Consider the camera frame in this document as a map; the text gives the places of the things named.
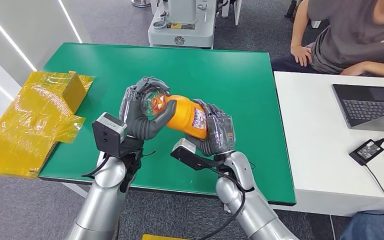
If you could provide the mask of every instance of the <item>humanoid robot hand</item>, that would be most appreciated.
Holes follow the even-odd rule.
[[[140,140],[149,140],[170,121],[175,114],[176,101],[170,100],[164,111],[149,120],[141,110],[142,96],[153,88],[159,88],[170,96],[170,88],[154,77],[143,77],[135,85],[129,86],[124,94],[118,117],[127,124],[127,135]]]
[[[207,137],[205,140],[186,134],[186,139],[193,143],[205,156],[226,154],[235,150],[235,130],[232,117],[216,105],[194,99],[199,104],[206,117]]]

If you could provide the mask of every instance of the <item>green tabletop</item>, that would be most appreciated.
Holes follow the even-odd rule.
[[[232,115],[236,150],[255,164],[255,181],[272,203],[295,204],[294,185],[270,65],[265,52],[131,47],[64,43],[43,71],[76,71],[95,77],[76,115],[85,117],[73,143],[59,143],[39,177],[85,182],[80,175],[96,167],[99,151],[92,122],[102,112],[118,116],[128,86],[143,76],[166,82],[172,94],[200,98]],[[165,127],[144,145],[132,186],[192,194],[215,194],[217,176],[194,171],[172,158],[173,145],[184,134]]]

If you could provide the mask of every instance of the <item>laptop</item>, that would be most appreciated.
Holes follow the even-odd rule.
[[[384,132],[384,87],[333,84],[333,92],[350,129]]]

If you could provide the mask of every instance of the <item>jeans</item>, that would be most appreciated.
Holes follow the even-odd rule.
[[[384,216],[356,214],[340,240],[384,240]]]

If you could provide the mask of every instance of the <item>gray carpet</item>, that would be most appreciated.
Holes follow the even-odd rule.
[[[61,183],[0,177],[0,240],[60,240],[69,230],[83,198]],[[301,240],[332,240],[328,215],[277,210],[279,218]],[[221,226],[230,216],[219,200],[130,191],[122,213],[119,239],[142,234],[197,238]],[[336,217],[338,229],[348,218]],[[236,221],[213,240],[246,240]]]
[[[136,8],[128,0],[72,0],[94,43],[148,46],[151,8]],[[265,51],[271,57],[289,52],[292,23],[283,17],[288,0],[244,0],[239,26],[233,11],[216,20],[214,48]],[[320,29],[308,29],[310,43]],[[61,240],[83,198],[57,182],[0,177],[0,240]],[[328,215],[276,211],[302,240],[332,240]],[[217,199],[131,191],[121,218],[119,239],[139,240],[142,234],[196,238],[220,226],[229,214]],[[336,239],[348,218],[334,217]],[[232,222],[215,240],[245,240]]]

